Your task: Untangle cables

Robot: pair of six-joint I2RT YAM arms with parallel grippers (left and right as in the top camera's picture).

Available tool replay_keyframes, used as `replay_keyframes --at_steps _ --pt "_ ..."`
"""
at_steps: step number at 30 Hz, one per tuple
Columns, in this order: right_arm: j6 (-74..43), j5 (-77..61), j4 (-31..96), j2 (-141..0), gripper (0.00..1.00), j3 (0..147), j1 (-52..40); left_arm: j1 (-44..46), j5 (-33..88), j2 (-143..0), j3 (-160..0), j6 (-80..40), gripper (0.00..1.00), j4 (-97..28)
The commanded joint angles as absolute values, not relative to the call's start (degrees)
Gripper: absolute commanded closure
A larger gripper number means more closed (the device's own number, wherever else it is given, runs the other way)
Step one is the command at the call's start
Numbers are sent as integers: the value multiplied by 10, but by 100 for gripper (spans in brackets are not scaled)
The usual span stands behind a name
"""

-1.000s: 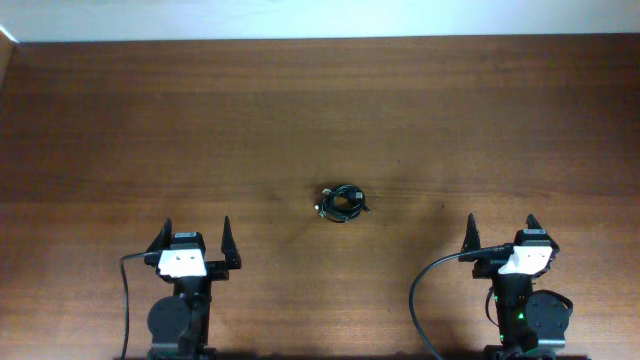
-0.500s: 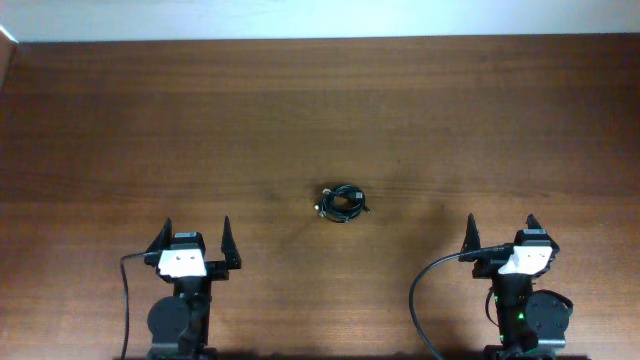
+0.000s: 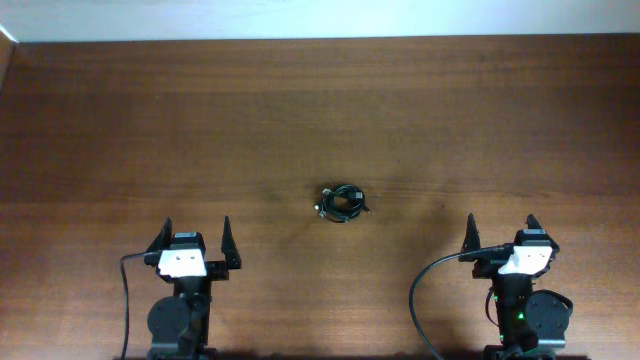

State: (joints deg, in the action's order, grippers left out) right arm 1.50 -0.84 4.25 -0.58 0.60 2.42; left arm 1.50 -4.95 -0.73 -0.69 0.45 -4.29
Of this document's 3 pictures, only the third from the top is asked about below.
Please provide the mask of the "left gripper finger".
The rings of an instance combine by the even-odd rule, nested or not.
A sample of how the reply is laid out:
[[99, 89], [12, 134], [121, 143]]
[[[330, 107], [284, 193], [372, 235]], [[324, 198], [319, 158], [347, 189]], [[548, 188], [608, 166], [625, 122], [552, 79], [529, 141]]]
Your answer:
[[172, 238], [172, 221], [167, 218], [159, 234], [147, 248], [147, 252], [159, 252], [170, 246]]
[[239, 250], [233, 238], [230, 218], [224, 219], [223, 234], [221, 239], [221, 252], [225, 257], [227, 268], [230, 270], [239, 270], [242, 268], [242, 260]]

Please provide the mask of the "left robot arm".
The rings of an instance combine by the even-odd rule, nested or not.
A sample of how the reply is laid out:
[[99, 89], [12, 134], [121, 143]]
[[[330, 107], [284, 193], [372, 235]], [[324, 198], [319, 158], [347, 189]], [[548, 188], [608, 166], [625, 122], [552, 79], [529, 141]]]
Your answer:
[[208, 346], [211, 287], [227, 281], [232, 270], [242, 267], [231, 222], [224, 220], [220, 251], [222, 260], [207, 260], [206, 245], [199, 232], [173, 232], [166, 220], [147, 248], [144, 263], [173, 286], [171, 295], [154, 303], [147, 315], [151, 334], [148, 359], [214, 359]]

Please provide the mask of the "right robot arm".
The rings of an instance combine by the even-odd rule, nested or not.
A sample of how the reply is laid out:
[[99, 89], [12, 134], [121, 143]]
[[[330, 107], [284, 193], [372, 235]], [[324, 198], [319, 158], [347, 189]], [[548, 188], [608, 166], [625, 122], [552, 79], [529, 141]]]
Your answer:
[[566, 346], [573, 302], [554, 291], [533, 288], [559, 250], [532, 214], [511, 243], [483, 248], [474, 216], [468, 216], [461, 260], [474, 264], [473, 278], [492, 282], [487, 299], [495, 303], [494, 324], [500, 335], [498, 345], [483, 349], [483, 359], [554, 359]]

